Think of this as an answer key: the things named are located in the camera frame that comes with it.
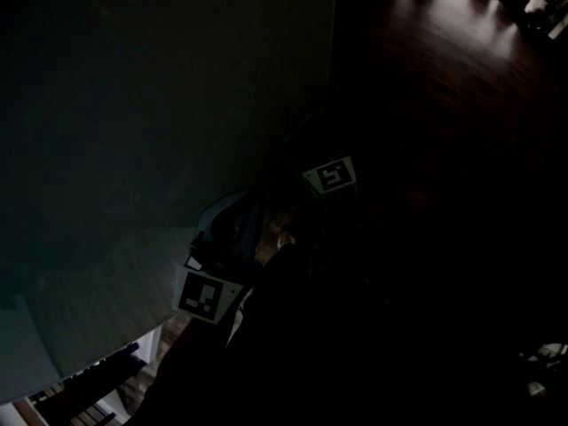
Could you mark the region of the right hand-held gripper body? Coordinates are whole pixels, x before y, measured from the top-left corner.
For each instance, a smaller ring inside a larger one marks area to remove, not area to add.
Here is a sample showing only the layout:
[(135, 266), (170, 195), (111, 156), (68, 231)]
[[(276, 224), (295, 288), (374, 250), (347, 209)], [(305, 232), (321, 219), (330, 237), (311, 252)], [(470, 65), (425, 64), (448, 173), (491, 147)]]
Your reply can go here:
[(308, 191), (319, 201), (342, 193), (357, 192), (357, 179), (350, 156), (307, 170), (302, 177)]

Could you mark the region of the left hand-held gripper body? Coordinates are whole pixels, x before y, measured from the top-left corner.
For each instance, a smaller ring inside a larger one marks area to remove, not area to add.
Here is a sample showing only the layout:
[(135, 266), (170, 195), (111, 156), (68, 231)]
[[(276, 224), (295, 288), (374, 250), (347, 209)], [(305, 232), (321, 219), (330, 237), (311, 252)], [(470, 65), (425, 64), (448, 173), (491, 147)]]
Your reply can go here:
[(184, 269), (177, 278), (177, 309), (209, 324), (219, 324), (253, 288), (262, 265), (252, 258), (227, 253), (206, 241), (204, 233), (192, 240)]

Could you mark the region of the person's left forearm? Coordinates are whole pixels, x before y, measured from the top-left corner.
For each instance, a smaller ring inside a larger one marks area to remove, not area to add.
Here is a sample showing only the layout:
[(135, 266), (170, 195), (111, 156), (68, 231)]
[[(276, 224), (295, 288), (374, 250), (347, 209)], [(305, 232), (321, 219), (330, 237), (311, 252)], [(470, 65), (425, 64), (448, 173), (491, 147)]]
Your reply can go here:
[(172, 377), (196, 366), (201, 359), (216, 356), (226, 346), (233, 322), (223, 319), (217, 325), (191, 318), (184, 331), (166, 352), (157, 377)]

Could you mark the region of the black metal railing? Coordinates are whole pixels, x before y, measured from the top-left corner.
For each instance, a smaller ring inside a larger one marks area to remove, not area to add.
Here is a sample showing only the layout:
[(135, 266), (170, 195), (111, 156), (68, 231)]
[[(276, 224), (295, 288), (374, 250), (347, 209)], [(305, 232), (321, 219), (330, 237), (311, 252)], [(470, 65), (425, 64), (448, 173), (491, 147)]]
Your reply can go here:
[(38, 391), (32, 406), (48, 426), (107, 426), (116, 414), (97, 403), (136, 375), (145, 365), (131, 343), (82, 372)]

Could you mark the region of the person's black clothing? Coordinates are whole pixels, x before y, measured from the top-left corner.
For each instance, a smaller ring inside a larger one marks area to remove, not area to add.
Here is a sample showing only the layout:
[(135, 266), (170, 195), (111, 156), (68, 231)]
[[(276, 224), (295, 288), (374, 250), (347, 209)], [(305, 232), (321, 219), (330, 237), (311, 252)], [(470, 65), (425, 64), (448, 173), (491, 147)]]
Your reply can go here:
[(568, 426), (518, 354), (568, 343), (555, 276), (471, 258), (309, 272), (275, 254), (216, 356), (158, 378), (128, 426)]

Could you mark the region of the wide white venetian blinds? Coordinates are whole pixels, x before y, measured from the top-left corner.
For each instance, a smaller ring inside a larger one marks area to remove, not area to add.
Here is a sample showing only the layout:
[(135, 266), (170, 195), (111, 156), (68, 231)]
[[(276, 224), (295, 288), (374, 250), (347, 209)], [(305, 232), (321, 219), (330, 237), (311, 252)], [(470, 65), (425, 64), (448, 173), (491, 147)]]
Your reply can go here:
[(544, 343), (518, 354), (531, 398), (568, 397), (568, 343)]

